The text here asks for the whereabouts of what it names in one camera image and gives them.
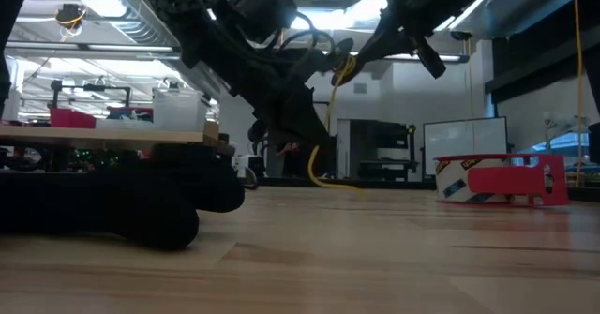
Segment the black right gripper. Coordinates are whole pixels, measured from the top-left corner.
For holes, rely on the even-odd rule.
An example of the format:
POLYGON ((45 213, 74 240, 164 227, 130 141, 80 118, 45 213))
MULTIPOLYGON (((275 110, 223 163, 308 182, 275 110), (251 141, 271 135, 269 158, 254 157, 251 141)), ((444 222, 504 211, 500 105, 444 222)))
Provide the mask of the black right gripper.
POLYGON ((453 0, 386 0, 382 11, 382 30, 375 31, 354 57, 353 69, 341 77, 340 85, 352 80, 363 67, 386 56, 413 54, 410 38, 416 38, 418 57, 434 79, 440 78, 446 67, 440 55, 424 38, 452 15, 453 0))

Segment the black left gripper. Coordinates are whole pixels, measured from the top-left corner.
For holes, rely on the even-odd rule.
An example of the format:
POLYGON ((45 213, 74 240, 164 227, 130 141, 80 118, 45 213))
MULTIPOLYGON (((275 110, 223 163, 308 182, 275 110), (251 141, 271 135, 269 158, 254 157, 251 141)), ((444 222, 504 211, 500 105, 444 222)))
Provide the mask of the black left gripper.
POLYGON ((252 143, 275 131, 285 141, 305 142, 321 147, 330 141, 329 132, 313 107, 313 91, 305 82, 316 72, 338 66, 336 42, 313 25, 285 40, 256 49, 247 38, 254 32, 279 36, 283 29, 304 15, 295 7, 259 11, 258 18, 246 19, 230 8, 213 19, 205 7, 179 11, 179 43, 182 61, 188 67, 205 63, 254 108, 257 120, 247 137, 252 143))

